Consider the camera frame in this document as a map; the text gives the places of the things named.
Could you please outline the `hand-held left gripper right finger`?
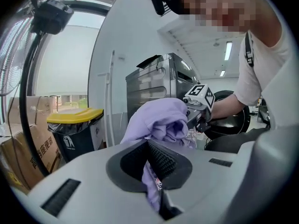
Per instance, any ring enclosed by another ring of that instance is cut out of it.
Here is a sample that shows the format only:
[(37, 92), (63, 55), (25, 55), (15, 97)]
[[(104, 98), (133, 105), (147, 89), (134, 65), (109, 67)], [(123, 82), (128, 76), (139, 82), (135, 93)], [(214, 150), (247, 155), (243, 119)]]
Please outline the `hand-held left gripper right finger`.
[(149, 143), (168, 148), (192, 163), (191, 175), (183, 186), (166, 191), (171, 205), (182, 211), (167, 223), (247, 223), (255, 215), (255, 207), (243, 185), (254, 142), (242, 144), (237, 154), (192, 150), (152, 140)]

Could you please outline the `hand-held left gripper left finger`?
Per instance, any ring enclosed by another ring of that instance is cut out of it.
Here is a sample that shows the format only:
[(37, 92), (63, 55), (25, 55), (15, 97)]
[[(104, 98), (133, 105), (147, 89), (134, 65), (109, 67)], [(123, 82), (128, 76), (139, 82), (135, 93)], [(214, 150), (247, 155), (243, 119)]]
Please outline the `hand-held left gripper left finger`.
[(145, 193), (126, 192), (108, 177), (108, 160), (136, 141), (77, 157), (40, 181), (27, 198), (33, 209), (41, 206), (67, 180), (80, 181), (58, 217), (46, 214), (46, 222), (62, 224), (158, 224), (160, 216), (149, 205)]

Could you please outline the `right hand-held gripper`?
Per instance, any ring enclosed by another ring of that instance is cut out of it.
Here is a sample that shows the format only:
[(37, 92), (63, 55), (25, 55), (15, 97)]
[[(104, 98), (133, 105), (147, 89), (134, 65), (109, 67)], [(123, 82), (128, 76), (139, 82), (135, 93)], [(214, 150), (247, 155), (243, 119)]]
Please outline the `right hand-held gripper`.
[(212, 107), (215, 96), (207, 84), (194, 85), (184, 96), (183, 102), (187, 106), (188, 129), (195, 128), (198, 132), (205, 132), (210, 128)]

